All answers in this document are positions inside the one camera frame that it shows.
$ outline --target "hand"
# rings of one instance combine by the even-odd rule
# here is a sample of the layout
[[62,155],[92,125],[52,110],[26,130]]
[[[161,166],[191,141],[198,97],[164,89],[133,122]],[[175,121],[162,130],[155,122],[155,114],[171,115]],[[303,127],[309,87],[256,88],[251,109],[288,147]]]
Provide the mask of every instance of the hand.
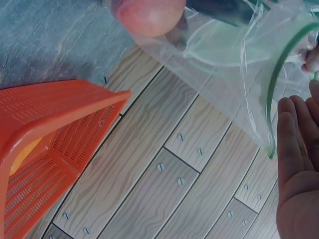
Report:
[[278,104],[279,202],[281,239],[319,238],[319,82],[312,98],[281,99]]

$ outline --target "screw head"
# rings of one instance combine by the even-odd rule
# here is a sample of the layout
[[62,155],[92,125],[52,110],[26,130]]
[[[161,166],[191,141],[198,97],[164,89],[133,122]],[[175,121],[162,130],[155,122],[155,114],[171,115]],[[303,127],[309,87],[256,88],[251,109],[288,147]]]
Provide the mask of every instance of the screw head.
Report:
[[83,231],[84,231],[87,235],[91,233],[90,230],[87,229],[87,228],[83,228]]
[[70,219],[70,216],[69,216],[67,213],[63,213],[63,217],[64,217],[66,220],[69,220],[69,219]]
[[163,171],[165,170],[164,164],[159,163],[159,164],[157,165],[157,169],[158,169],[159,172],[163,172]]
[[232,218],[234,215],[235,215],[235,213],[234,213],[233,211],[229,211],[229,212],[228,212],[228,216],[229,216],[230,218]]
[[179,179],[177,180],[177,183],[178,183],[179,186],[183,186],[183,185],[185,185],[185,179],[179,178]]
[[184,141],[184,135],[182,135],[181,133],[178,134],[177,138],[182,142]]
[[204,149],[199,148],[199,149],[197,150],[197,153],[198,153],[199,156],[203,156],[203,155],[204,155]]

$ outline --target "wood grain pattern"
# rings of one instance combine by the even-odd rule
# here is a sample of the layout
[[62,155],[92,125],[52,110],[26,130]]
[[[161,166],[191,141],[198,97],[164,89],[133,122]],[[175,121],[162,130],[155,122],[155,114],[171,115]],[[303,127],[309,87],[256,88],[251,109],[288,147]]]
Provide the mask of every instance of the wood grain pattern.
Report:
[[[95,239],[196,95],[180,78],[162,70],[89,164],[54,223],[74,238]],[[63,212],[71,219],[63,219]]]
[[235,125],[157,239],[203,239],[235,193],[257,145]]
[[135,46],[107,75],[108,83],[105,84],[103,80],[102,85],[113,92],[132,92],[131,98],[121,111],[124,114],[161,67],[158,61]]
[[[162,164],[164,171],[157,166]],[[162,149],[100,239],[151,239],[185,196],[198,173]],[[177,183],[184,179],[184,185]]]
[[253,210],[238,200],[232,199],[205,239],[241,239],[256,216],[257,213]]
[[60,207],[67,193],[68,191],[52,206],[52,208],[42,217],[42,219],[29,231],[28,235],[24,239],[42,238],[46,228],[49,226],[54,214]]
[[43,239],[72,239],[67,234],[65,234],[60,228],[58,228],[55,224],[51,224],[48,231],[44,235]]
[[[166,148],[201,172],[230,125],[230,120],[199,96],[166,143]],[[183,141],[177,137],[181,134]]]
[[260,214],[257,216],[244,239],[271,239],[277,230],[276,211],[278,204],[278,183],[275,184]]
[[277,177],[277,159],[269,159],[267,153],[260,150],[235,197],[259,213]]

